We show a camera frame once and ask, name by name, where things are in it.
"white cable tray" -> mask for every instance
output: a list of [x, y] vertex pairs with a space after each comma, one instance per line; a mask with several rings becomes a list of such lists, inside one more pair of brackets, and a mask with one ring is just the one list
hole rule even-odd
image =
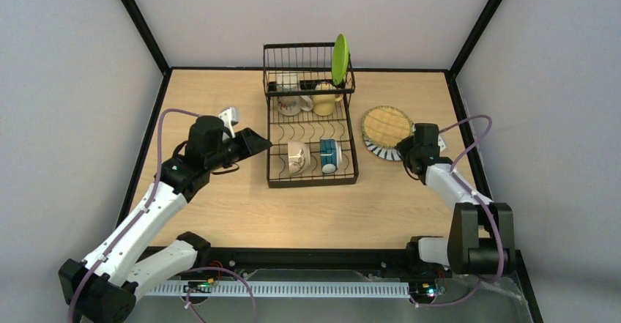
[[[407, 283], [349, 283], [249, 281], [255, 297], [367, 297], [407, 299]], [[246, 287], [238, 281], [221, 281], [210, 292], [193, 292], [193, 297], [247, 297]], [[147, 296], [185, 296], [187, 281], [165, 281], [147, 293]]]

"blue and white plate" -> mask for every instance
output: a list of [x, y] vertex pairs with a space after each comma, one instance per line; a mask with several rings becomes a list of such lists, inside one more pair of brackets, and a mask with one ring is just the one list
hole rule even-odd
[[[383, 160], [394, 160], [400, 161], [401, 157], [397, 153], [397, 149], [388, 149], [385, 147], [380, 147], [370, 142], [367, 138], [364, 138], [365, 145], [367, 145], [367, 149], [371, 151], [375, 156], [380, 157]], [[446, 149], [446, 143], [441, 135], [438, 135], [438, 146], [440, 147], [440, 152]]]

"yellow mug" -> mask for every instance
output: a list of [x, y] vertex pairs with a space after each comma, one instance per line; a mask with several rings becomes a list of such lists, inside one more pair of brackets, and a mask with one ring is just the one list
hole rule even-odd
[[[315, 90], [333, 90], [336, 89], [330, 83], [320, 83], [315, 86]], [[334, 112], [335, 103], [343, 99], [342, 94], [314, 94], [313, 95], [313, 112], [318, 116], [329, 116]]]

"blue mug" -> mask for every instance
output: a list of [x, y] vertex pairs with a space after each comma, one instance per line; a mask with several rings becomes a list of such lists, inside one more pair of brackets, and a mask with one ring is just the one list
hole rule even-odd
[[324, 174], [334, 173], [343, 161], [341, 144], [333, 138], [323, 138], [319, 140], [319, 145], [321, 147], [321, 171]]

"green plate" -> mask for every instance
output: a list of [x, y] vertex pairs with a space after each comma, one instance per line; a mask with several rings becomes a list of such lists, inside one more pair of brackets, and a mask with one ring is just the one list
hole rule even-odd
[[345, 35], [339, 34], [334, 43], [332, 54], [332, 82], [338, 86], [345, 79], [347, 64], [349, 63], [349, 46]]

